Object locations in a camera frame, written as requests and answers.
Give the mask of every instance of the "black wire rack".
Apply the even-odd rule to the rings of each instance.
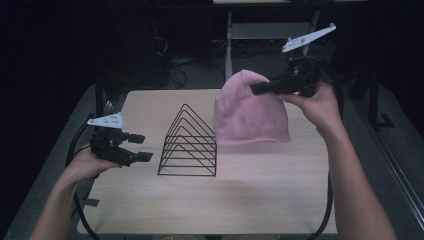
[[[216,176],[214,131],[183,104],[166,133],[158,175]]]

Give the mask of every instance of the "table top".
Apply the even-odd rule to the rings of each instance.
[[[134,91],[124,132],[146,137],[133,151],[148,163],[111,169],[96,179],[84,212],[91,228],[110,234],[309,234],[326,208],[325,143],[297,107],[286,104],[291,142],[218,146],[215,177],[158,175],[165,135],[188,104],[210,127],[219,90]],[[80,223],[80,232],[85,229]],[[336,233],[332,214],[325,233]]]

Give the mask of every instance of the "forearm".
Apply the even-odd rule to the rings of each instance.
[[[337,230],[342,239],[396,239],[343,126],[324,136],[328,148]]]
[[[30,239],[67,239],[76,184],[54,185]]]

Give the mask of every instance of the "dark background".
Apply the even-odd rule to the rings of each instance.
[[[137,12],[105,16],[98,10],[111,3],[112,8],[137,7],[142,1],[83,2],[0,0],[0,237],[76,103],[96,79],[103,79],[109,98],[165,83],[172,56],[155,54],[158,44],[150,28],[152,18]],[[376,71],[424,134],[423,3],[404,3],[401,7],[386,3],[347,8],[349,14],[330,9],[322,17],[343,22],[333,68],[347,75],[364,66]],[[172,42],[170,47],[202,58],[209,57],[210,39],[225,39],[224,13],[172,12],[164,19],[155,24]]]

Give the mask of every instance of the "cable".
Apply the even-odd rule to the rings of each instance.
[[[90,114],[87,117],[87,120],[92,118],[92,116],[93,116],[93,114]],[[87,128],[86,122],[87,121],[85,121],[84,124],[82,124],[81,127],[78,129],[77,133],[75,134],[74,138],[72,139],[71,144],[69,145],[68,155],[66,157],[66,162],[65,162],[66,167],[72,162],[74,155],[82,150],[82,149],[80,149],[77,152],[75,152],[75,146],[76,146],[78,140],[81,138],[82,133]],[[90,225],[87,222],[87,219],[85,218],[84,211],[82,210],[81,203],[80,203],[80,200],[78,198],[78,194],[76,192],[74,193],[73,199],[74,199],[76,210],[78,211],[78,215],[80,216],[81,222],[82,222],[84,228],[87,230],[87,233],[90,235],[90,237],[92,239],[99,240],[99,237],[91,229]]]
[[[309,60],[312,60],[312,61],[318,63],[318,65],[331,78],[331,80],[332,80],[331,85],[333,85],[334,94],[336,95],[336,99],[337,99],[337,102],[338,102],[340,117],[343,118],[343,108],[344,108],[343,91],[341,89],[340,80],[337,77],[336,73],[324,61],[318,60],[318,59],[316,59],[314,57],[311,57],[311,56],[303,56],[303,58],[306,58],[306,59],[309,59]],[[321,225],[319,226],[319,228],[315,231],[315,233],[313,233],[308,238],[308,240],[317,239],[323,233],[323,231],[324,231],[325,227],[327,226],[328,221],[330,219],[332,207],[333,207],[333,188],[332,188],[332,185],[331,185],[330,173],[328,173],[328,182],[327,182],[327,206],[326,206],[326,209],[325,209],[324,218],[323,218],[323,220],[322,220]]]
[[[330,173],[328,173],[328,183],[327,183],[327,207],[325,209],[324,218],[322,219],[321,225],[319,226],[318,230],[313,233],[308,240],[317,239],[322,232],[324,231],[325,227],[328,224],[328,221],[330,220],[331,216],[331,209],[333,207],[333,188],[331,187],[331,177]]]

